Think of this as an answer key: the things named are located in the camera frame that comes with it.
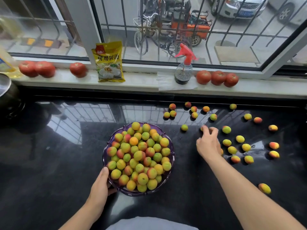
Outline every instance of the red spray nozzle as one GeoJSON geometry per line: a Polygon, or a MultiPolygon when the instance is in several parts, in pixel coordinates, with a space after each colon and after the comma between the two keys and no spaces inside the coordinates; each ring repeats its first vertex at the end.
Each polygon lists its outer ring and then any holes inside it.
{"type": "Polygon", "coordinates": [[[192,60],[197,60],[196,56],[191,51],[191,49],[188,48],[188,46],[181,43],[180,47],[181,47],[181,49],[180,49],[179,53],[177,55],[175,55],[175,57],[178,57],[180,55],[185,55],[186,56],[186,59],[184,61],[185,65],[190,65],[192,60]]]}

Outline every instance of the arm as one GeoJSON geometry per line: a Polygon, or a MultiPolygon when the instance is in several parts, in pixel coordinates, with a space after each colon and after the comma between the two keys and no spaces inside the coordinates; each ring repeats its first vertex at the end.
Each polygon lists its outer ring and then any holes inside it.
{"type": "Polygon", "coordinates": [[[89,230],[92,224],[100,217],[107,197],[116,192],[108,190],[109,170],[104,167],[92,185],[90,195],[85,204],[59,230],[89,230]]]}
{"type": "Polygon", "coordinates": [[[220,156],[215,127],[203,126],[204,135],[197,140],[197,150],[221,184],[227,200],[244,230],[306,229],[285,209],[258,190],[220,156]]]}

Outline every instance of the purple plastic bowl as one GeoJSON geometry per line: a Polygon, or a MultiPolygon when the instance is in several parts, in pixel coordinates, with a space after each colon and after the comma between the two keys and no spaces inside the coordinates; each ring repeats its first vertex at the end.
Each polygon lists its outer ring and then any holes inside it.
{"type": "MultiPolygon", "coordinates": [[[[172,169],[173,169],[173,166],[174,166],[174,161],[175,161],[175,153],[174,153],[174,145],[172,143],[172,140],[165,134],[164,131],[162,131],[161,128],[159,128],[158,126],[154,125],[154,124],[150,124],[150,129],[156,129],[157,132],[159,133],[159,135],[161,135],[162,137],[165,137],[169,140],[169,145],[168,145],[168,148],[170,148],[171,150],[171,154],[168,156],[169,158],[169,161],[170,163],[172,164],[172,169]]],[[[122,131],[127,131],[128,128],[130,128],[132,126],[132,123],[128,124],[127,126],[124,126],[116,131],[114,131],[114,133],[112,134],[111,136],[111,139],[108,141],[107,143],[107,146],[104,148],[103,150],[103,155],[102,155],[102,161],[103,161],[103,166],[106,166],[107,163],[109,162],[110,160],[110,157],[106,154],[106,150],[111,147],[111,143],[114,141],[114,137],[115,137],[115,134],[117,133],[121,133],[122,131]]],[[[111,173],[109,175],[109,182],[112,184],[112,186],[114,188],[116,188],[118,191],[124,193],[125,195],[128,195],[128,196],[143,196],[143,195],[148,195],[148,194],[151,194],[151,193],[154,193],[154,192],[157,192],[159,190],[159,188],[164,184],[166,183],[167,179],[169,178],[170,174],[171,174],[171,170],[170,171],[165,171],[164,174],[162,174],[162,180],[161,182],[158,184],[158,186],[153,189],[153,190],[149,190],[149,191],[146,191],[145,193],[142,193],[142,192],[139,192],[139,191],[130,191],[128,190],[125,186],[120,186],[117,182],[114,182],[114,180],[110,177],[111,176],[111,173]]]]}

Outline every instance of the metal pot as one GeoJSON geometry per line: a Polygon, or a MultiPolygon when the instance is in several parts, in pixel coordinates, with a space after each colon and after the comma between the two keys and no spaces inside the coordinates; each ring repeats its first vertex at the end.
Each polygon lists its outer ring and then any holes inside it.
{"type": "Polygon", "coordinates": [[[0,73],[0,115],[7,119],[15,117],[24,107],[19,90],[12,80],[0,73]]]}

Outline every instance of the forearm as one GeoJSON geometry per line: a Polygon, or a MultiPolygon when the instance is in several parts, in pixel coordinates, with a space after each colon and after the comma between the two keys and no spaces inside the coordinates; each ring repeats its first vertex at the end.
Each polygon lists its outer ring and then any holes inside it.
{"type": "Polygon", "coordinates": [[[89,230],[96,219],[94,211],[85,204],[59,230],[89,230]]]}
{"type": "Polygon", "coordinates": [[[223,157],[206,158],[244,230],[305,229],[285,209],[258,190],[223,157]]]}

